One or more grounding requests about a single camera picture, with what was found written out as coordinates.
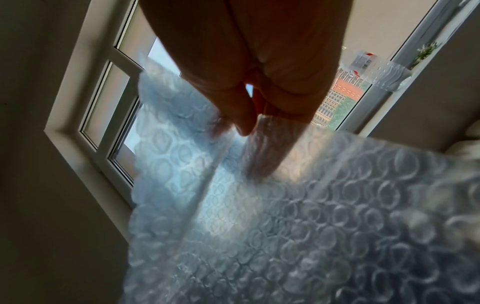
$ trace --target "plastic bubble wrap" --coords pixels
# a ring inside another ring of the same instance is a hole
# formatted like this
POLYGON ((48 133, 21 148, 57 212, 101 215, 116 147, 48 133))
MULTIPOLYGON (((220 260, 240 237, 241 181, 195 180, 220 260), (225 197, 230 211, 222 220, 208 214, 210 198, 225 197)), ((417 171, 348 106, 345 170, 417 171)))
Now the plastic bubble wrap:
POLYGON ((212 139, 215 109, 180 78, 149 63, 139 92, 121 302, 480 302, 476 163, 310 126, 249 179, 291 122, 212 139))

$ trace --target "plastic bottle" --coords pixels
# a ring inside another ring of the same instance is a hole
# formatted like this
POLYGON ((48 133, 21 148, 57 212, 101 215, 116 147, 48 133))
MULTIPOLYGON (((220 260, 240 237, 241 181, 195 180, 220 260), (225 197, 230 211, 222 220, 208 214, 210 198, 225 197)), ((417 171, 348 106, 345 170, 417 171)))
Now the plastic bottle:
POLYGON ((381 89, 394 92, 400 84, 412 76, 412 72, 388 59, 363 50, 343 47, 340 66, 345 71, 381 89))

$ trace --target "window frame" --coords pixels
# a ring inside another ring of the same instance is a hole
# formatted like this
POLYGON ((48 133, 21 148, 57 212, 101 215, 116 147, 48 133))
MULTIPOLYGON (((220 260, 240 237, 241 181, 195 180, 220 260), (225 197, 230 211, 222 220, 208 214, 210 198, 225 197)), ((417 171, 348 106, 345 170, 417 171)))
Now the window frame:
MULTIPOLYGON (((410 65, 418 54, 418 49, 422 45, 431 42, 436 34, 447 24, 455 11, 451 9, 453 7, 452 3, 458 2, 458 6, 461 1, 438 0, 393 56, 392 61, 410 65)), ((85 86, 81 98, 82 101, 79 104, 77 113, 81 115, 78 115, 73 122, 74 136, 77 142, 87 152, 100 172, 106 176, 121 196, 130 204, 132 204, 131 190, 133 181, 129 180, 122 173, 122 168, 113 159, 113 155, 123 137, 127 135, 125 130, 129 127, 129 122, 139 106, 137 84, 143 68, 117 49, 118 42, 121 40, 124 31, 126 31, 137 5, 138 0, 118 0, 117 9, 99 48, 97 59, 94 60, 94 65, 91 68, 89 79, 92 81, 85 86), (129 76, 129 80, 101 142, 96 147, 89 140, 88 135, 83 132, 83 128, 91 115, 91 110, 95 106, 110 64, 115 64, 120 68, 129 76)), ((337 130, 359 133, 361 128, 372 117, 375 110, 385 102, 390 94, 376 87, 370 87, 337 127, 337 130)))

